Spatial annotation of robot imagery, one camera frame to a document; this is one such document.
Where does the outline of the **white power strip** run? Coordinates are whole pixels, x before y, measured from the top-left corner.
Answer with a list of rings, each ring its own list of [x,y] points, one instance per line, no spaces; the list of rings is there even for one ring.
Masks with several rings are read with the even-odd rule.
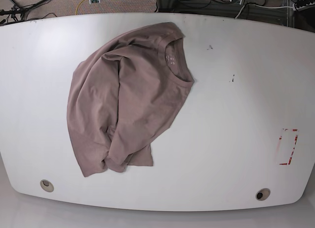
[[[315,7],[315,1],[314,0],[298,0],[293,5],[293,10],[294,11],[302,11],[302,10],[314,8],[314,7]]]

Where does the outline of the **mauve T-shirt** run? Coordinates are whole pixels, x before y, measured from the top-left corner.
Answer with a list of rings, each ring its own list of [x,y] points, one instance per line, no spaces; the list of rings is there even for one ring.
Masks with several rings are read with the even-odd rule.
[[[151,143],[171,127],[193,83],[184,35],[171,22],[124,33],[81,62],[66,120],[82,174],[152,166]]]

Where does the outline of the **left table grommet hole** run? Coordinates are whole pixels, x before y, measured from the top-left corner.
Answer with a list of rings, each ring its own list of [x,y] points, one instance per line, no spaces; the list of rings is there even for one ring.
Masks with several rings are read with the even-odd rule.
[[[53,192],[54,191],[54,186],[51,182],[49,182],[48,180],[41,180],[40,181],[40,186],[41,188],[46,191],[46,192]]]

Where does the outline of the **red tape rectangle marking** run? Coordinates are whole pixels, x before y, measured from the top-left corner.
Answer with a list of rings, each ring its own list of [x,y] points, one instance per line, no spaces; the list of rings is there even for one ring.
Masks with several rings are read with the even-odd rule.
[[[282,129],[278,145],[276,163],[279,165],[290,165],[297,144],[298,129]]]

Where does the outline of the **right table grommet hole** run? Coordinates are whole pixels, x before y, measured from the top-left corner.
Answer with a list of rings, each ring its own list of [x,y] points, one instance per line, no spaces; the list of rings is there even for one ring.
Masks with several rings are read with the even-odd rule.
[[[264,201],[264,200],[266,200],[269,197],[270,193],[271,193],[271,191],[268,188],[264,188],[264,189],[259,190],[256,193],[255,198],[258,201]]]

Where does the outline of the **table grommet hole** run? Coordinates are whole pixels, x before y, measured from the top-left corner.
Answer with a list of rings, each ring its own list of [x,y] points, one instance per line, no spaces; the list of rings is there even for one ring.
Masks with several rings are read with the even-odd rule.
[[[264,189],[259,190],[256,193],[255,198],[258,201],[264,201],[264,200],[266,200],[269,197],[270,193],[271,193],[271,191],[268,188],[264,188]]]
[[[51,182],[49,182],[48,180],[41,180],[40,181],[40,186],[41,188],[46,191],[46,192],[53,192],[54,191],[54,186]]]

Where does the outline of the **black tripod legs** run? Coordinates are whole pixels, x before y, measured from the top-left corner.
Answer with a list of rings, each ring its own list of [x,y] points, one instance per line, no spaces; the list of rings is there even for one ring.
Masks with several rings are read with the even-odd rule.
[[[13,6],[10,10],[0,10],[0,16],[6,16],[5,19],[0,21],[1,26],[16,24],[27,21],[29,13],[45,4],[48,4],[52,0],[40,0],[36,3],[20,6],[16,0],[9,0]]]

